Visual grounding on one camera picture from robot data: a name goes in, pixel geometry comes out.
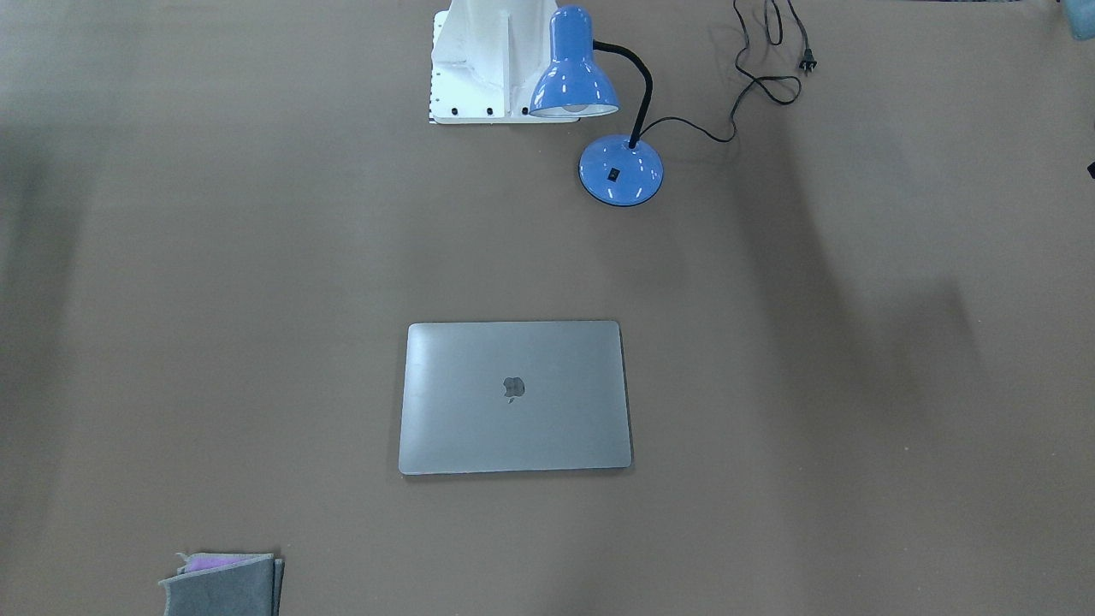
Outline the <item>silver grey laptop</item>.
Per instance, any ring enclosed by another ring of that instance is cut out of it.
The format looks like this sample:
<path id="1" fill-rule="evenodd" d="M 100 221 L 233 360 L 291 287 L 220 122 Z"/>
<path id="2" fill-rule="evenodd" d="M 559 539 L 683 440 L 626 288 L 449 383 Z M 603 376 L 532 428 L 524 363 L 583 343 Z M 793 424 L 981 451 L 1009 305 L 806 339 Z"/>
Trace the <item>silver grey laptop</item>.
<path id="1" fill-rule="evenodd" d="M 633 457 L 618 321 L 411 324 L 402 475 L 622 470 Z"/>

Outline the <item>blue desk lamp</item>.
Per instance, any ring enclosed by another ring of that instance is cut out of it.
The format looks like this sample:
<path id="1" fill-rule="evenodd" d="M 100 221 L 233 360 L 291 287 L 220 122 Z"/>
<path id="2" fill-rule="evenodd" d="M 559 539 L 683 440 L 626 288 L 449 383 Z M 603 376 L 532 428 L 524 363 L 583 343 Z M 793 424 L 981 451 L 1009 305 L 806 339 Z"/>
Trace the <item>blue desk lamp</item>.
<path id="1" fill-rule="evenodd" d="M 661 156 L 641 136 L 654 89 L 649 69 L 629 48 L 595 40 L 592 19 L 580 5 L 555 10 L 548 35 L 550 62 L 528 105 L 533 117 L 578 120 L 619 111 L 616 90 L 606 70 L 595 62 L 598 51 L 627 59 L 642 75 L 644 91 L 632 129 L 598 138 L 583 149 L 577 176 L 585 191 L 600 204 L 621 208 L 646 204 L 660 190 L 664 176 Z"/>

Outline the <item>folded grey cloth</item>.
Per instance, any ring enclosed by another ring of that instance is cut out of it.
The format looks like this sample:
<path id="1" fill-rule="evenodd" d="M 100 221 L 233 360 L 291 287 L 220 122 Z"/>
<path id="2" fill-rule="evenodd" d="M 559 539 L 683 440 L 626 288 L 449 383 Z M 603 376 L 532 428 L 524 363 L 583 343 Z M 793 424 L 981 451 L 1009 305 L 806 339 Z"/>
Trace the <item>folded grey cloth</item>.
<path id="1" fill-rule="evenodd" d="M 276 554 L 178 553 L 175 576 L 159 581 L 164 615 L 277 615 L 284 560 Z"/>

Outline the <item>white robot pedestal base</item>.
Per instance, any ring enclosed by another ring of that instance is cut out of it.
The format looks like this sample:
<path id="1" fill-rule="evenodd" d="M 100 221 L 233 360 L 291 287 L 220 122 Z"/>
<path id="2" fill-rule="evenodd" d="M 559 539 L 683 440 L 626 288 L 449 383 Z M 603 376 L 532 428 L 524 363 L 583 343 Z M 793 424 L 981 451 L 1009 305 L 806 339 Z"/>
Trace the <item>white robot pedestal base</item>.
<path id="1" fill-rule="evenodd" d="M 560 124 L 532 116 L 550 63 L 555 1 L 453 1 L 435 13 L 428 120 L 437 125 Z"/>

